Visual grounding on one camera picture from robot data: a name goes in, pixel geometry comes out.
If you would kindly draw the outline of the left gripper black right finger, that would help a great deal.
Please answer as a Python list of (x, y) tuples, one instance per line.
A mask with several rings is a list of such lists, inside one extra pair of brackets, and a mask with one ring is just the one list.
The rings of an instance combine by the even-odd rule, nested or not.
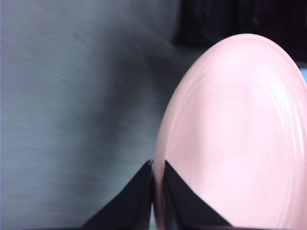
[(184, 182), (165, 162), (163, 176), (165, 228), (167, 230), (235, 230)]

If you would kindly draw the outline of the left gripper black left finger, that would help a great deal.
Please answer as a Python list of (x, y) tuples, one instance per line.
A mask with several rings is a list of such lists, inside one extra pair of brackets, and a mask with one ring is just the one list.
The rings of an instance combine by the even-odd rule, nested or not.
[(81, 229), (147, 230), (152, 194), (152, 161), (146, 161), (121, 192), (93, 215)]

